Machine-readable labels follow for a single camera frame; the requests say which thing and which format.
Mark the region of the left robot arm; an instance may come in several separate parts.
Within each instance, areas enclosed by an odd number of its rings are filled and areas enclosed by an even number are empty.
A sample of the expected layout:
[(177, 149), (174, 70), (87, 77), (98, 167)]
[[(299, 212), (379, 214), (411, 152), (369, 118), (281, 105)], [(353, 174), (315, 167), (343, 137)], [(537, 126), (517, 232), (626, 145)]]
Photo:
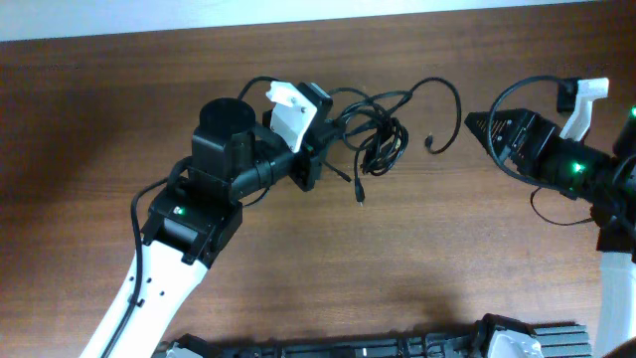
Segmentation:
[(173, 317), (242, 223), (243, 198), (288, 177), (313, 189), (343, 124), (314, 83), (270, 81), (273, 108), (257, 116), (242, 96), (206, 103), (191, 155), (154, 183), (146, 222), (132, 222), (135, 254), (82, 354), (149, 357)]

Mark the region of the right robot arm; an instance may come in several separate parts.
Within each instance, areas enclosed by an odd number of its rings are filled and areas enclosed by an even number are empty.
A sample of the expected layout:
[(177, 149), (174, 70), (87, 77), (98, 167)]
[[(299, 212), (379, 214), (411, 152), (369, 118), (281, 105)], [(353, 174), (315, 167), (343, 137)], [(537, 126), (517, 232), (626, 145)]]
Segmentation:
[(573, 110), (564, 126), (524, 108), (471, 112), (465, 123), (509, 176), (590, 204), (601, 253), (601, 310), (592, 354), (633, 356), (635, 120), (625, 123), (611, 153), (584, 144), (588, 109)]

